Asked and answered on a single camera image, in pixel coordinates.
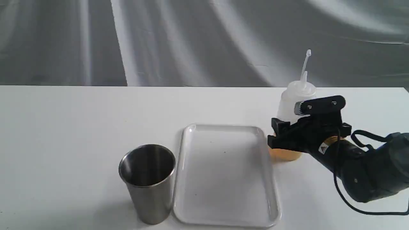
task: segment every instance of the squeeze bottle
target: squeeze bottle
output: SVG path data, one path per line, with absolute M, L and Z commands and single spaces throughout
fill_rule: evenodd
M 287 89 L 281 94 L 279 110 L 277 118 L 294 124 L 302 117 L 294 114 L 295 103 L 315 98 L 316 87 L 307 82 L 307 71 L 305 71 L 307 60 L 311 56 L 311 50 L 307 50 L 307 56 L 304 61 L 301 71 L 301 79 L 288 84 Z M 286 149 L 271 149 L 269 148 L 270 156 L 280 158 L 282 160 L 296 160 L 301 156 L 301 152 L 290 151 Z

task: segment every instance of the plastic tray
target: plastic tray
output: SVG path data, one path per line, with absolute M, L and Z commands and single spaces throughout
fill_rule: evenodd
M 184 129 L 173 210 L 184 223 L 266 228 L 281 217 L 264 133 L 257 127 Z

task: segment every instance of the stainless steel cup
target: stainless steel cup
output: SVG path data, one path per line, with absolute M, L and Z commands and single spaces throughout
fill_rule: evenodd
M 128 152 L 119 163 L 119 175 L 143 222 L 158 224 L 169 216 L 175 165 L 173 153 L 157 144 L 140 146 Z

